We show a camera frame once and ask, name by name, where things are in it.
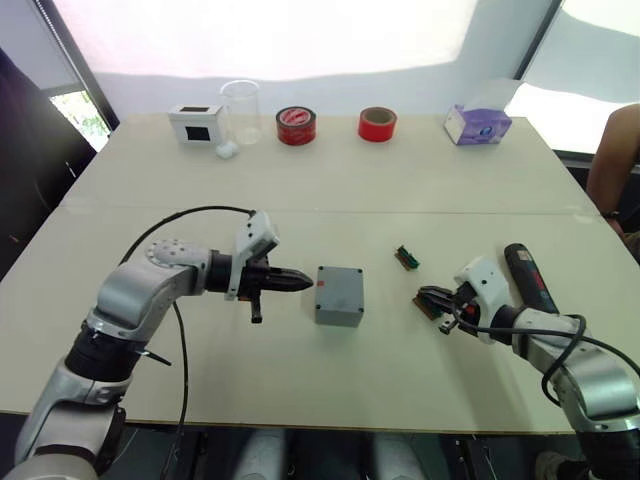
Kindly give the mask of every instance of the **black cylinder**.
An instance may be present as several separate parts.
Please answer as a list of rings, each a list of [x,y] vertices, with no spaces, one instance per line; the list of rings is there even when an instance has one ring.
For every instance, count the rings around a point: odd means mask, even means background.
[[[503,305],[498,309],[491,320],[492,328],[513,328],[518,315],[522,313],[522,308],[514,308],[510,305]],[[510,333],[490,333],[489,336],[494,340],[511,345],[512,334]]]
[[[211,250],[211,267],[204,288],[210,292],[226,292],[231,278],[231,255]]]
[[[131,375],[146,342],[132,342],[105,335],[82,323],[80,333],[65,358],[76,375],[100,382],[121,382]]]

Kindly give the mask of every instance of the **tape roll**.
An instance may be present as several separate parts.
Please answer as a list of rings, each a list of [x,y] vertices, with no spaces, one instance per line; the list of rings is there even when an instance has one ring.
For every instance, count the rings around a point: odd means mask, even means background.
[[[360,112],[358,135],[369,142],[386,142],[393,136],[398,116],[384,107],[365,108]]]
[[[287,107],[276,114],[278,138],[287,145],[304,145],[316,138],[316,114],[305,107]]]

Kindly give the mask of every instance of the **robotic arm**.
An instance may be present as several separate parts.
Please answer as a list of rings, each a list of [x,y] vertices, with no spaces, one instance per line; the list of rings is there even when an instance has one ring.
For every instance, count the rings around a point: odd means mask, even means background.
[[[232,255],[165,240],[153,243],[143,258],[120,265],[105,280],[71,351],[25,422],[16,444],[18,466],[6,480],[88,480],[104,472],[124,427],[118,403],[136,362],[148,356],[169,364],[146,345],[177,298],[221,292],[227,300],[250,301],[251,321],[260,323],[261,290],[313,285],[299,271],[269,266],[267,253],[278,243],[266,213],[257,212],[236,234]]]
[[[418,292],[419,297],[454,314],[453,320],[444,320],[440,330],[448,334],[458,326],[485,343],[509,345],[542,373],[562,355],[570,338],[491,329],[553,330],[571,335],[578,330],[579,322],[571,316],[510,306],[507,281],[486,258],[472,261],[455,281],[455,292],[440,287],[423,287]],[[591,334],[586,331],[584,337]],[[598,346],[581,341],[550,382],[576,431],[592,476],[603,480],[640,478],[639,394],[618,362]]]

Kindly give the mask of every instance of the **white table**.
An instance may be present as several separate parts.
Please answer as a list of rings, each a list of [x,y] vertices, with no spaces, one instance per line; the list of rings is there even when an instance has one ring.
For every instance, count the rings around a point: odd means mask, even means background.
[[[268,211],[589,213],[592,203],[526,119],[499,145],[456,147],[443,116],[402,116],[374,144],[357,120],[320,117],[291,147],[265,134],[231,160],[178,143],[165,114],[133,116],[112,135],[64,204],[180,207],[224,203]]]
[[[104,277],[141,231],[172,211],[85,204],[51,215],[0,285],[0,409],[31,408]],[[584,314],[594,335],[640,356],[640,269],[596,216],[270,213],[282,239],[273,265],[313,277],[318,265],[364,268],[364,318],[357,329],[316,325],[313,289],[265,293],[262,325],[250,324],[247,304],[220,294],[181,300],[189,422],[569,431],[540,391],[540,374],[509,348],[486,346],[462,331],[446,337],[411,303],[421,285],[453,286],[454,273],[477,255],[500,260],[506,273],[502,249],[514,241],[530,248],[563,312]],[[228,252],[243,220],[200,213],[153,238],[178,236]],[[417,271],[406,272],[393,257],[401,243],[420,260]],[[124,406],[130,419],[174,422],[181,368],[172,314],[150,349],[175,364],[141,360]]]

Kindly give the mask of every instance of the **glass beaker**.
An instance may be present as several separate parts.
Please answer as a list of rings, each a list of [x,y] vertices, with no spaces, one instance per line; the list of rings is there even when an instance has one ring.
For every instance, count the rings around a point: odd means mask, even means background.
[[[256,143],[262,135],[259,91],[260,86],[251,80],[227,82],[220,89],[230,133],[240,145]]]

